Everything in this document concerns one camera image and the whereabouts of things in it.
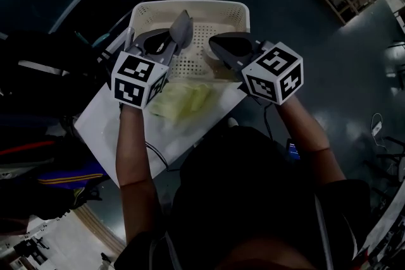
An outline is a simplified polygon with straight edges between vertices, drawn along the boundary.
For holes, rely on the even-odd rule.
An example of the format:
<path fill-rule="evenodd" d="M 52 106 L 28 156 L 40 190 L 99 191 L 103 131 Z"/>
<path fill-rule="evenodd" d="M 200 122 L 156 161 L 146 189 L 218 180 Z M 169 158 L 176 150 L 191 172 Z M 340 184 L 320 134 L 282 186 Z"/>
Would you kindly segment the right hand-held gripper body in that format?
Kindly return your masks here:
<path fill-rule="evenodd" d="M 238 80 L 250 95 L 283 104 L 304 83 L 303 58 L 284 43 L 235 40 Z"/>

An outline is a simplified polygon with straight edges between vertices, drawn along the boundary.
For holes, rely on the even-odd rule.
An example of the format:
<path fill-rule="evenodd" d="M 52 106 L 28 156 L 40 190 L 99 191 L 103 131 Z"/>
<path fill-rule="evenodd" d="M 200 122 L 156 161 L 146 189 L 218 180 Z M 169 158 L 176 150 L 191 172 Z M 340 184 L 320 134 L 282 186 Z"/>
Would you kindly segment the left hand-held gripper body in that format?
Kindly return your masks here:
<path fill-rule="evenodd" d="M 147 51 L 129 47 L 116 60 L 111 74 L 111 91 L 122 104 L 145 109 L 162 91 L 168 77 L 169 65 L 154 62 Z"/>

